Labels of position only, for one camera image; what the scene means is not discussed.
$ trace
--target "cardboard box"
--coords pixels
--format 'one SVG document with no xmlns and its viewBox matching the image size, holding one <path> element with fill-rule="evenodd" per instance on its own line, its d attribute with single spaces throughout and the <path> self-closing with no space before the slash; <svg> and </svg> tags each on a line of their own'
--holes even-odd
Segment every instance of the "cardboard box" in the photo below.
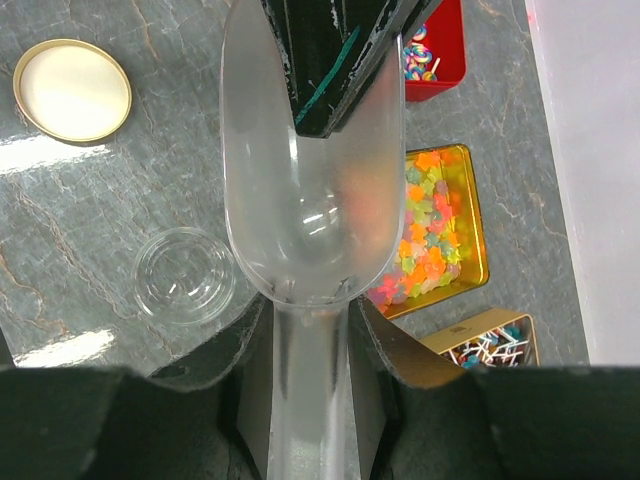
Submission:
<svg viewBox="0 0 640 480">
<path fill-rule="evenodd" d="M 428 335 L 420 343 L 434 352 L 450 358 L 447 352 L 500 327 L 514 325 L 522 332 L 524 339 L 529 340 L 525 345 L 523 359 L 519 365 L 539 365 L 538 346 L 536 343 L 533 319 L 526 313 L 513 312 L 502 308 L 492 308 L 475 317 L 471 317 L 452 327 Z"/>
</svg>

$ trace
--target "clear plastic scoop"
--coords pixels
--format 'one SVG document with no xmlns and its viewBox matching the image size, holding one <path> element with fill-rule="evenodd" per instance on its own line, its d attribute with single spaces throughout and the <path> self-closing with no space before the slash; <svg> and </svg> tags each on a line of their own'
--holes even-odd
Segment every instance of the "clear plastic scoop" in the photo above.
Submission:
<svg viewBox="0 0 640 480">
<path fill-rule="evenodd" d="M 298 137 L 259 0 L 229 13 L 221 80 L 227 228 L 274 301 L 268 478 L 340 479 L 348 302 L 394 255 L 404 205 L 400 41 L 345 128 Z"/>
</svg>

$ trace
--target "scoop handle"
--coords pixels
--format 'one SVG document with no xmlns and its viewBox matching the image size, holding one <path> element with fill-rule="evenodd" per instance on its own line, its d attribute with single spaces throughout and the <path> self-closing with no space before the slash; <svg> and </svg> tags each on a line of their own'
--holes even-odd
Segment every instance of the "scoop handle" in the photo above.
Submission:
<svg viewBox="0 0 640 480">
<path fill-rule="evenodd" d="M 275 305 L 270 480 L 344 478 L 347 311 Z"/>
</svg>

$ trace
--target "gold tin tray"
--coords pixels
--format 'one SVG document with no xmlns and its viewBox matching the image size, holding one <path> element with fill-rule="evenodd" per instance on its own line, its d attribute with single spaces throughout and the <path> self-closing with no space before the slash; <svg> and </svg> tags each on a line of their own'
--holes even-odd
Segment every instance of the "gold tin tray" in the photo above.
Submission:
<svg viewBox="0 0 640 480">
<path fill-rule="evenodd" d="M 471 155 L 466 145 L 448 145 L 407 152 L 407 162 L 413 162 L 421 152 L 437 151 L 442 158 L 442 176 L 449 188 L 449 203 L 456 217 L 455 233 L 460 242 L 460 276 L 449 285 L 397 305 L 390 305 L 384 315 L 392 320 L 447 298 L 453 297 L 489 280 L 487 250 L 482 231 L 482 216 L 478 204 L 476 181 L 471 167 Z"/>
</svg>

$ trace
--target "white panel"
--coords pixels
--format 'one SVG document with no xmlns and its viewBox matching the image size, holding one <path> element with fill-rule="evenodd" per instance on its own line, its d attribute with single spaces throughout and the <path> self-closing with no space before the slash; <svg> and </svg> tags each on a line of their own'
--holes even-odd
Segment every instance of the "white panel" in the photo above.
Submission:
<svg viewBox="0 0 640 480">
<path fill-rule="evenodd" d="M 640 364 L 640 2 L 527 0 L 592 364 Z"/>
</svg>

